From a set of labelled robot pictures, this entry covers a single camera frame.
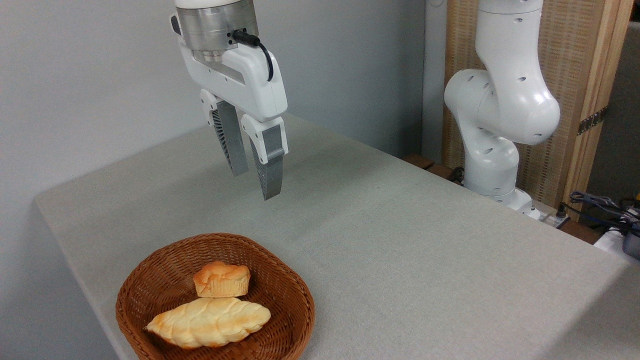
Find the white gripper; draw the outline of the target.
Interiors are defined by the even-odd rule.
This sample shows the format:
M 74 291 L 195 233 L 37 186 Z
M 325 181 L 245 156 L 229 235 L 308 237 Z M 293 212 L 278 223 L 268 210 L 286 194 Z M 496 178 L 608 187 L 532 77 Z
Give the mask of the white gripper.
M 263 199 L 274 198 L 281 193 L 283 157 L 289 153 L 279 117 L 288 101 L 277 60 L 270 57 L 273 77 L 268 80 L 269 66 L 260 48 L 238 44 L 225 51 L 221 61 L 202 63 L 182 38 L 178 44 L 190 77 L 202 88 L 206 122 L 215 130 L 231 173 L 237 177 L 249 170 L 237 108 L 247 113 L 241 125 L 250 140 Z

